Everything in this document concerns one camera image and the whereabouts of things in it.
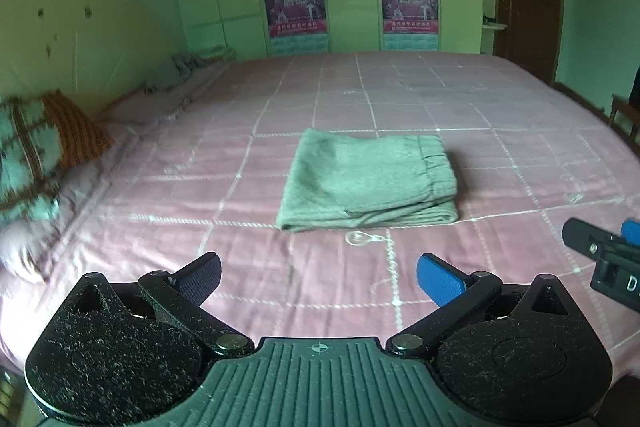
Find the calendar poster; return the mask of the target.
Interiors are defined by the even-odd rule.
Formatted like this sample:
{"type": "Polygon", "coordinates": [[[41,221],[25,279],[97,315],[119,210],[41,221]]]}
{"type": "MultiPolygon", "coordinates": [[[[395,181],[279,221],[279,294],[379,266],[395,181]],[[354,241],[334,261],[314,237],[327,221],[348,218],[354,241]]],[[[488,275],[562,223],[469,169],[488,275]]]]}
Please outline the calendar poster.
{"type": "Polygon", "coordinates": [[[385,51],[437,51],[439,0],[381,0],[385,51]]]}
{"type": "Polygon", "coordinates": [[[264,0],[273,57],[326,53],[326,0],[264,0]]]}

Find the grey crumpled cloth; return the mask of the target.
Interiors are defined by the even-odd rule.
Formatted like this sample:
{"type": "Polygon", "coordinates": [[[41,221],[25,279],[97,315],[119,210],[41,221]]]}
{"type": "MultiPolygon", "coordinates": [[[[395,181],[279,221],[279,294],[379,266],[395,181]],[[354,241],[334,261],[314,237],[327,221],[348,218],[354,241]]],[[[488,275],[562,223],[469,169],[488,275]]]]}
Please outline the grey crumpled cloth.
{"type": "Polygon", "coordinates": [[[145,80],[145,93],[166,92],[189,80],[194,72],[216,63],[233,62],[236,53],[224,46],[205,49],[201,53],[177,53],[163,60],[145,80]]]}

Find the cream headboard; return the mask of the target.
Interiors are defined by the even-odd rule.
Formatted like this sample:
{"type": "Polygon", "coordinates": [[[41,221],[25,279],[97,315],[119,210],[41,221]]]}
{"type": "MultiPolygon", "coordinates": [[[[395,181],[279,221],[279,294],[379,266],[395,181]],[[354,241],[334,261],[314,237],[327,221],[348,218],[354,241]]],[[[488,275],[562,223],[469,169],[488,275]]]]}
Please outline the cream headboard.
{"type": "Polygon", "coordinates": [[[137,0],[1,0],[1,95],[60,90],[92,115],[180,49],[137,0]]]}

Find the teal patterned pillow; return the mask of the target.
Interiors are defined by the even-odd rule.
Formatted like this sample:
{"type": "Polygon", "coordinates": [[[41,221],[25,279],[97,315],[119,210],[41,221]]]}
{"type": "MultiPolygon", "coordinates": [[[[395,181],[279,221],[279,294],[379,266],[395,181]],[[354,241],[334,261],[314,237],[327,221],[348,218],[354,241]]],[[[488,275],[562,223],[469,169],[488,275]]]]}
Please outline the teal patterned pillow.
{"type": "Polygon", "coordinates": [[[62,145],[40,98],[1,100],[1,224],[58,215],[62,145]]]}

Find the grey green pants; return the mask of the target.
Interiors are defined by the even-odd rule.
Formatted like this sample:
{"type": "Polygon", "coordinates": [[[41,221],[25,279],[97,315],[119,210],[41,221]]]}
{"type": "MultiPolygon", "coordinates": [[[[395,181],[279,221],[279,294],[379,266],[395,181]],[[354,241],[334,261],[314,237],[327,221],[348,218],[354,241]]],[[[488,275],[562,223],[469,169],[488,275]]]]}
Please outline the grey green pants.
{"type": "Polygon", "coordinates": [[[449,225],[458,181],[436,135],[354,138],[306,130],[277,215],[282,231],[449,225]]]}

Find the right lower calendar poster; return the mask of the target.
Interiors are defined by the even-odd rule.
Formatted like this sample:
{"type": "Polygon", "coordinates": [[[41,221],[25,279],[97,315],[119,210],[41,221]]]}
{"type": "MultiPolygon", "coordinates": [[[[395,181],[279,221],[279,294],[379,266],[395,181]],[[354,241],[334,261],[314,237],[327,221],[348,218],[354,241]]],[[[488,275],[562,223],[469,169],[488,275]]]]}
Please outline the right lower calendar poster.
{"type": "Polygon", "coordinates": [[[381,0],[385,51],[437,51],[439,0],[381,0]]]}

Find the orange striped pillow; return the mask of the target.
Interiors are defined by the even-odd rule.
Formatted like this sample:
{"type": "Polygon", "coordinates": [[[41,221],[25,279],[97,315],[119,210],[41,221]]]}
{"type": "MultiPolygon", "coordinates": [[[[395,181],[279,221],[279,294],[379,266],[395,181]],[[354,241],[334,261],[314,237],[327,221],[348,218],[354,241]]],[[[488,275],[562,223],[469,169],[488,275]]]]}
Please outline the orange striped pillow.
{"type": "Polygon", "coordinates": [[[47,115],[58,130],[62,147],[60,166],[63,170],[88,164],[114,145],[111,135],[61,91],[44,94],[42,101],[47,115]]]}

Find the dark wooden chair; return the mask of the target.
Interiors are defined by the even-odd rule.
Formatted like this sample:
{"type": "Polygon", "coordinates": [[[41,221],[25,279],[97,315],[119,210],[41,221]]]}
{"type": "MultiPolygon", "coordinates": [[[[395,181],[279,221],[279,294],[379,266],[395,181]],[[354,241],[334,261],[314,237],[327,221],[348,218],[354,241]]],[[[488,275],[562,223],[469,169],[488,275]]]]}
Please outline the dark wooden chair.
{"type": "Polygon", "coordinates": [[[631,141],[636,141],[639,136],[639,111],[632,107],[626,98],[613,95],[610,116],[608,116],[608,125],[610,127],[616,126],[616,118],[618,116],[624,117],[629,122],[628,138],[631,141]]]}

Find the pink checked bed sheet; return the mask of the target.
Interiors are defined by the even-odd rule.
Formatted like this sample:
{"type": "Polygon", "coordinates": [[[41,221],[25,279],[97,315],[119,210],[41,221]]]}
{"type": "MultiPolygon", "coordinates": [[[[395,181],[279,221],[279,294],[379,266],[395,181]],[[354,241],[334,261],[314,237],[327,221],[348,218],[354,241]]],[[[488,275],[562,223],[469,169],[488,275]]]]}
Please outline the pink checked bed sheet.
{"type": "Polygon", "coordinates": [[[113,146],[66,174],[51,221],[1,231],[1,360],[21,367],[82,274],[175,271],[206,251],[206,309],[254,338],[386,338],[434,305],[434,253],[510,283],[557,275],[617,374],[639,369],[639,317],[590,286],[567,219],[639,213],[618,136],[524,69],[485,55],[273,58],[196,72],[99,118],[113,146]]]}

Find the left lower calendar poster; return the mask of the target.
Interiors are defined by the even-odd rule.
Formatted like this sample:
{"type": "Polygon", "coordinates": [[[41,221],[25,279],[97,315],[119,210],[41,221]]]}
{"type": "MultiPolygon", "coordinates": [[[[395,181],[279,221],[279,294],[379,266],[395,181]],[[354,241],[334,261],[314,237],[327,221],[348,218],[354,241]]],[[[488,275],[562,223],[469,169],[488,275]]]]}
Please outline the left lower calendar poster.
{"type": "Polygon", "coordinates": [[[326,0],[264,0],[273,57],[326,53],[326,0]]]}

